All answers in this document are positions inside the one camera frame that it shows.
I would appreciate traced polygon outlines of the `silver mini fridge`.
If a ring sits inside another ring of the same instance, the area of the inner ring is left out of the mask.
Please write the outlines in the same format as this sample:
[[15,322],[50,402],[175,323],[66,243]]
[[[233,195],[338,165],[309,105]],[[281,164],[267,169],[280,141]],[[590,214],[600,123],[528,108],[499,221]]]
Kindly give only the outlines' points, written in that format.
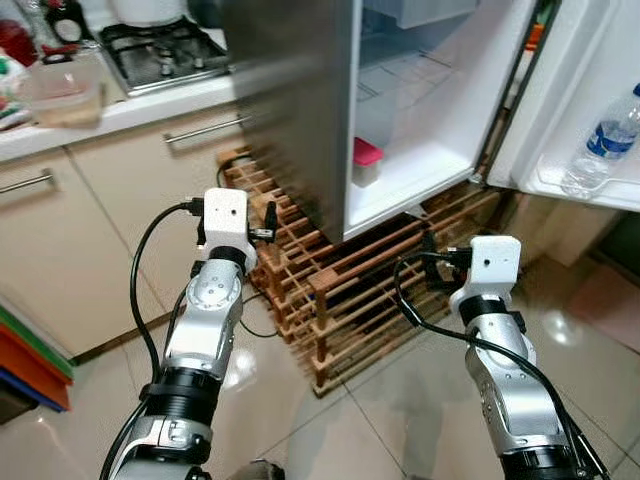
[[[561,0],[224,0],[244,134],[330,242],[474,178]],[[353,140],[381,148],[352,183]]]

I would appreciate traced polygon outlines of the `wooden wine rack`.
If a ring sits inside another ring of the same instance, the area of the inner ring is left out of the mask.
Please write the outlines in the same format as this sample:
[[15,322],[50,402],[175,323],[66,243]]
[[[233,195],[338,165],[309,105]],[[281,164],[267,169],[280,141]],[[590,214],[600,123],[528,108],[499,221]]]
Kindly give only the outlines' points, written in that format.
[[426,247],[466,246],[488,230],[504,198],[498,189],[463,183],[430,198],[419,212],[402,212],[333,243],[248,148],[221,152],[215,164],[224,186],[250,196],[252,221],[260,223],[268,206],[276,206],[275,241],[257,251],[250,279],[265,294],[275,328],[316,397],[416,337],[396,307],[394,260]]

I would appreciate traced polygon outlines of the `red lidded small container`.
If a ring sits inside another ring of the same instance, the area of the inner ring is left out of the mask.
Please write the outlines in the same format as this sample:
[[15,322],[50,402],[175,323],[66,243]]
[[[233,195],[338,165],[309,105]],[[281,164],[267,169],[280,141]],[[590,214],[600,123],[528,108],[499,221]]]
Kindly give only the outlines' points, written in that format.
[[379,179],[383,159],[384,152],[380,147],[356,137],[353,140],[352,183],[360,188],[370,187]]

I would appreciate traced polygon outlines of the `beige kitchen cabinet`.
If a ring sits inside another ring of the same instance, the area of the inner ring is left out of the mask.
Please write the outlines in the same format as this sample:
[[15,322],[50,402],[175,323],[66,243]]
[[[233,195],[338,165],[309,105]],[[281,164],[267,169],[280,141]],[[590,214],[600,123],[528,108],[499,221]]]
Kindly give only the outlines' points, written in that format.
[[0,154],[0,186],[54,170],[56,184],[0,195],[0,298],[70,355],[132,332],[129,270],[157,212],[214,187],[218,155],[244,146],[232,105],[20,157]]

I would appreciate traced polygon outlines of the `steel gas stove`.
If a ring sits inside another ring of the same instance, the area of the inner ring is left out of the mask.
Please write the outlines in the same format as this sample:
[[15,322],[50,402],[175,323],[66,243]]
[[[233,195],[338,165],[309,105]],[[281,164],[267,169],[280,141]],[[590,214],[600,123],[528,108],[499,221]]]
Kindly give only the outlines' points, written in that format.
[[224,76],[229,54],[209,33],[182,18],[169,26],[114,24],[97,33],[125,95],[138,97]]

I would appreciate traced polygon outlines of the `clear water bottle blue cap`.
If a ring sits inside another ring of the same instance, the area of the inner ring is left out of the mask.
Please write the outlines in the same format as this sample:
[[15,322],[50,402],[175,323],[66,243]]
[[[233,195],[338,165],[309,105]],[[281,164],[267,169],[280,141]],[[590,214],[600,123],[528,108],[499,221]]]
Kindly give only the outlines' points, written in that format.
[[568,196],[590,198],[612,178],[640,137],[640,83],[613,102],[568,163],[561,188]]

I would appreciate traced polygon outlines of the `clear plastic food container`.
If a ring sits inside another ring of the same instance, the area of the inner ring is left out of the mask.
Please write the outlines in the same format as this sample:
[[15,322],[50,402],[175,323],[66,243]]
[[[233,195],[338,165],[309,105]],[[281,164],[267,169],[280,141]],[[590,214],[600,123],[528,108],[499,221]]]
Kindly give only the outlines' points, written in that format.
[[90,128],[102,115],[102,69],[82,61],[32,65],[17,97],[44,128]]

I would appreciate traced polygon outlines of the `white cooking pot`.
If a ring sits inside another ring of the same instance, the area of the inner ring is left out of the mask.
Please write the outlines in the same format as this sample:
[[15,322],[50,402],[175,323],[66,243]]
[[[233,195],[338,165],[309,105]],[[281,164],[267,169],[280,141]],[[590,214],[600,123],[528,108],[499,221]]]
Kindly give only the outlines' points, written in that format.
[[170,26],[186,17],[186,0],[108,0],[111,13],[124,26]]

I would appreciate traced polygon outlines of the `grey robot foot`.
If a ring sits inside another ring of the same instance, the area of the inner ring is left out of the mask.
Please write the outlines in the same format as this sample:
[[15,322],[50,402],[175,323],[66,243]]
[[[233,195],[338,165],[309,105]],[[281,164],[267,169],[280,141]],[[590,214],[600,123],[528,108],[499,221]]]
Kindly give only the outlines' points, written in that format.
[[282,466],[268,460],[253,460],[237,468],[225,480],[287,480]]

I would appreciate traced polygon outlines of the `orange green blue stack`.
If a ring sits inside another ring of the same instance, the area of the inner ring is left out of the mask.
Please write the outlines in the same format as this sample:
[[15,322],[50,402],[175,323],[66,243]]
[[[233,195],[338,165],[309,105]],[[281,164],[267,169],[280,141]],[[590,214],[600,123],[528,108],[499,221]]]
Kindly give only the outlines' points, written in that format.
[[0,305],[0,380],[41,406],[72,410],[73,366]]

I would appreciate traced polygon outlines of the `dark green liquor bottle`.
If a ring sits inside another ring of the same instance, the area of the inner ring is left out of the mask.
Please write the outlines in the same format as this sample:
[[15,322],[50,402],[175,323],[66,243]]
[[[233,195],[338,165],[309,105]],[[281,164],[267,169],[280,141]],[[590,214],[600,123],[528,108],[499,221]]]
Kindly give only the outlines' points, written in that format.
[[45,3],[44,18],[61,45],[97,45],[78,0],[45,0]]

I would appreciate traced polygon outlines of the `white carton red print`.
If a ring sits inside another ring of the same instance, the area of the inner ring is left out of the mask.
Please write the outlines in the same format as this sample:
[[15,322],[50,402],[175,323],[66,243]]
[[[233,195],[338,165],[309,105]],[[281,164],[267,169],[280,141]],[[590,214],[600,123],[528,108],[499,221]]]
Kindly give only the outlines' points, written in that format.
[[0,50],[0,132],[31,122],[32,111],[19,99],[26,68]]

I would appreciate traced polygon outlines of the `red stand mixer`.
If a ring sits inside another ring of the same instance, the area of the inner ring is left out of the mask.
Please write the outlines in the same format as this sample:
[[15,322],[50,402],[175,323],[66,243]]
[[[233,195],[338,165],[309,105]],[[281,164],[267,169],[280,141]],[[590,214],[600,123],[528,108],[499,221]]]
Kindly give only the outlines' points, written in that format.
[[0,18],[0,49],[24,67],[31,67],[38,61],[35,40],[19,20]]

